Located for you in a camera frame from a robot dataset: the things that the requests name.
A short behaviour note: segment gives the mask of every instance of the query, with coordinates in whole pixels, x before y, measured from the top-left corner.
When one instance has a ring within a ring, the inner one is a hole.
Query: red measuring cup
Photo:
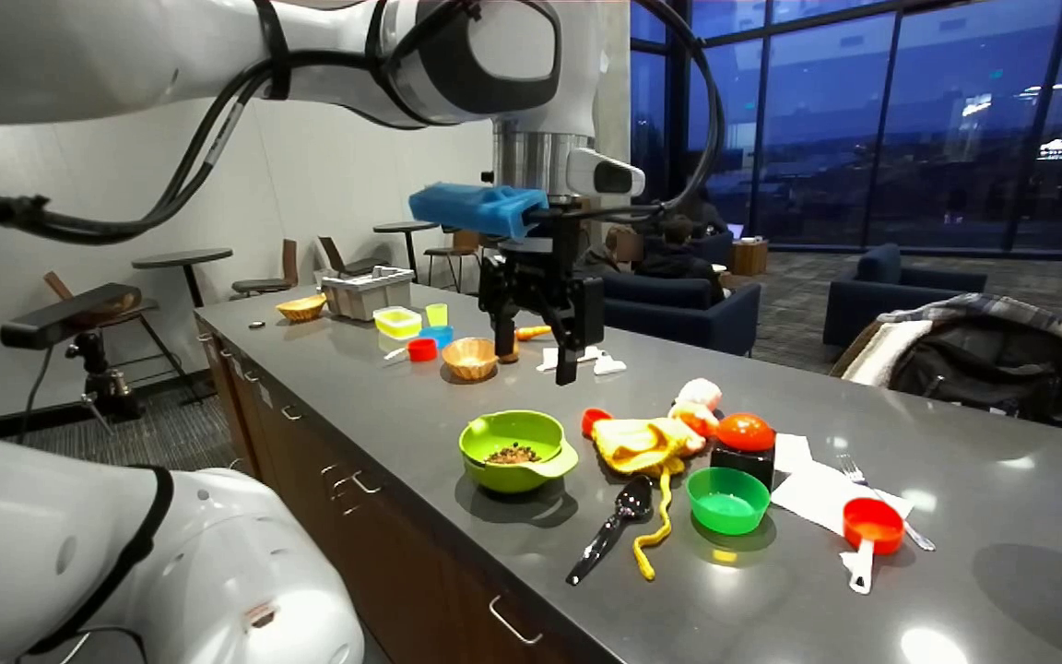
[[[871,592],[875,555],[897,555],[902,546],[902,517],[881,496],[852,496],[839,510],[839,536],[854,554],[839,554],[852,589]]]

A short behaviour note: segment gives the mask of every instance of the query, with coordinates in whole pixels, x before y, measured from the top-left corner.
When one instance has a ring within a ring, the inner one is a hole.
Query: cup
[[[435,361],[435,340],[419,337],[419,340],[409,340],[409,361]]]
[[[426,327],[446,327],[450,323],[450,305],[446,301],[424,305],[424,323]]]
[[[450,345],[452,344],[452,327],[441,323],[441,327],[424,327],[426,340],[435,340],[435,345]]]

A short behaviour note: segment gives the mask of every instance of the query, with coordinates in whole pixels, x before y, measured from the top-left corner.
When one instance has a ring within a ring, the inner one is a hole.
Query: wall
[[[630,11],[622,0],[597,0],[607,73],[597,88],[597,148],[628,159],[628,52]],[[179,145],[193,136],[199,104],[142,111],[112,123],[0,130],[0,191],[43,191],[53,209],[135,217],[171,177]],[[67,246],[0,227],[0,323],[56,301],[42,285],[59,268],[71,287],[105,281],[139,285],[163,305],[151,312],[189,368],[201,368],[193,301],[176,268],[134,268],[128,262],[172,246],[232,246],[225,262],[199,264],[205,301],[227,297],[239,277],[276,271],[279,241],[301,243],[301,281],[313,281],[316,234],[337,234],[341,255],[388,243],[404,262],[398,234],[371,234],[375,221],[404,221],[404,196],[432,182],[475,182],[491,166],[491,126],[388,132],[337,107],[255,104],[239,123],[211,184],[194,204],[139,241],[121,246]],[[441,243],[441,231],[415,231],[415,252]],[[135,323],[112,330],[117,361],[148,356],[155,345]],[[0,413],[22,413],[42,373],[42,350],[0,345]],[[166,375],[166,361],[124,368],[128,384]],[[72,400],[82,365],[56,354],[37,392],[37,404]]]

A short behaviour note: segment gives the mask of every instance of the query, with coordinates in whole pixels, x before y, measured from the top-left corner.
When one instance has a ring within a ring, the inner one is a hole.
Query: red cup
[[[409,340],[409,361],[435,361],[435,340]]]

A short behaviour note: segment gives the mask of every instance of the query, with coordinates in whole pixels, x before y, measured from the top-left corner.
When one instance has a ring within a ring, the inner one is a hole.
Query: yellow bowl
[[[325,293],[306,293],[306,297],[276,301],[276,312],[292,323],[301,323],[301,321],[316,321],[319,305],[325,305]]]
[[[375,317],[380,337],[388,337],[388,340],[404,344],[404,340],[419,337],[419,312],[415,311],[383,305],[371,317]]]
[[[441,375],[450,384],[479,384],[479,380],[491,380],[494,373],[499,373],[499,354],[491,340],[466,337],[441,350]]]

